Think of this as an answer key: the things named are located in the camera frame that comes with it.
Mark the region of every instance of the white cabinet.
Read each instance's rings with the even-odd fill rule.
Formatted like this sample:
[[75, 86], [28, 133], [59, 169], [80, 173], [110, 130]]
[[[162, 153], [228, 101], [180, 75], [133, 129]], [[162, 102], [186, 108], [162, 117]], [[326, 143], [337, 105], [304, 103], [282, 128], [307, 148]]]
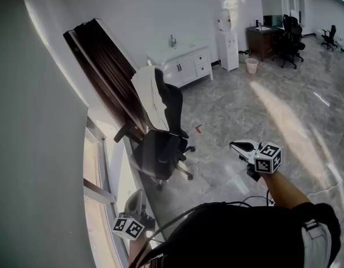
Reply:
[[158, 65], [164, 73], [164, 82], [182, 87], [198, 78], [210, 75], [212, 71], [206, 46], [190, 44], [175, 47], [162, 53], [147, 55], [148, 65]]
[[175, 86], [183, 83], [177, 59], [169, 60], [163, 63], [160, 67], [163, 71], [163, 78], [165, 83]]
[[183, 83], [196, 78], [195, 64], [192, 56], [180, 58], [178, 59], [178, 63]]

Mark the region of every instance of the marble floor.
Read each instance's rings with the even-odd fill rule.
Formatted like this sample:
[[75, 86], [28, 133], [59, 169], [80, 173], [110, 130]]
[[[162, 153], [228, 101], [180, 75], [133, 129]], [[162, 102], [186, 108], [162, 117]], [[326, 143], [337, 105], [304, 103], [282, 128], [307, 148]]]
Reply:
[[[333, 267], [344, 267], [344, 53], [325, 50], [313, 36], [303, 42], [304, 62], [297, 61], [297, 70], [288, 63], [281, 69], [280, 60], [260, 62], [254, 75], [245, 64], [231, 72], [217, 65], [214, 80], [203, 78], [182, 88], [182, 128], [189, 145], [196, 146], [185, 164], [194, 179], [175, 171], [158, 191], [142, 176], [159, 225], [204, 202], [265, 196], [264, 182], [246, 175], [246, 163], [233, 155], [229, 143], [270, 141], [283, 150], [279, 170], [312, 202], [334, 207], [342, 248]], [[265, 199], [248, 203], [265, 205]]]

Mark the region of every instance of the human arm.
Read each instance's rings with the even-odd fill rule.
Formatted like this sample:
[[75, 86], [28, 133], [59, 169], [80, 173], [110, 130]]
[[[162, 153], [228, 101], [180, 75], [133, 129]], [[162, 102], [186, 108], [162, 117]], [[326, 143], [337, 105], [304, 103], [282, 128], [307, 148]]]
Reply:
[[262, 177], [277, 206], [291, 209], [299, 204], [311, 202], [306, 195], [297, 189], [279, 171], [271, 175], [263, 174]]
[[[147, 241], [146, 231], [143, 231], [140, 236], [135, 241], [129, 242], [129, 258], [128, 258], [128, 265], [130, 266], [136, 256], [139, 254], [140, 250], [142, 249], [143, 245]], [[144, 250], [142, 256], [139, 258], [136, 267], [139, 266], [139, 262], [147, 255], [147, 253], [151, 250], [151, 246], [148, 245]]]

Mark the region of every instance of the red object on floor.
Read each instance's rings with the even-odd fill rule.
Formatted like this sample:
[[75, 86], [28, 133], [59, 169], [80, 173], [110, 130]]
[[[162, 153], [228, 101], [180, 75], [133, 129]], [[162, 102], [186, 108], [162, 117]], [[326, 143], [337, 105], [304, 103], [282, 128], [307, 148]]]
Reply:
[[197, 127], [195, 127], [196, 131], [198, 131], [199, 134], [201, 133], [201, 131], [199, 130], [200, 126], [201, 126], [201, 124], [199, 124]]

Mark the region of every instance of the black office chair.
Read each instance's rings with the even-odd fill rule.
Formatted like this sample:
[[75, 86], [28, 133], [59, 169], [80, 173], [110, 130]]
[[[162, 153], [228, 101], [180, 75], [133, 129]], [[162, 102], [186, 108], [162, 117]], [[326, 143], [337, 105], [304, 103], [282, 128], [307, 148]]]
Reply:
[[285, 32], [290, 31], [290, 17], [288, 15], [283, 15], [283, 28]]
[[297, 65], [294, 63], [294, 57], [297, 56], [303, 62], [303, 58], [298, 53], [299, 50], [305, 49], [305, 44], [301, 42], [302, 28], [299, 25], [286, 22], [285, 28], [289, 31], [285, 31], [274, 44], [274, 48], [278, 53], [278, 57], [283, 59], [281, 68], [284, 68], [286, 61], [293, 64], [294, 69], [297, 69]]
[[291, 17], [289, 18], [289, 21], [290, 21], [291, 24], [294, 24], [294, 25], [299, 26], [299, 23], [298, 23], [297, 18], [291, 16]]
[[324, 35], [322, 35], [322, 37], [324, 38], [324, 41], [321, 43], [321, 45], [327, 45], [327, 50], [332, 49], [332, 51], [334, 51], [334, 48], [331, 45], [334, 45], [334, 35], [335, 32], [337, 31], [335, 25], [332, 25], [332, 28], [329, 31], [324, 30]]
[[118, 143], [123, 136], [135, 141], [138, 146], [133, 150], [130, 162], [139, 171], [160, 180], [159, 185], [162, 180], [168, 180], [175, 169], [186, 174], [188, 180], [192, 180], [193, 176], [178, 165], [179, 161], [186, 160], [185, 152], [195, 151], [195, 147], [187, 147], [186, 139], [189, 136], [181, 129], [182, 92], [179, 88], [164, 83], [163, 72], [160, 69], [155, 68], [154, 74], [158, 93], [167, 107], [164, 114], [169, 131], [157, 130], [144, 111], [146, 124], [150, 128], [145, 137], [140, 140], [132, 133], [134, 124], [127, 123], [116, 134], [114, 141]]

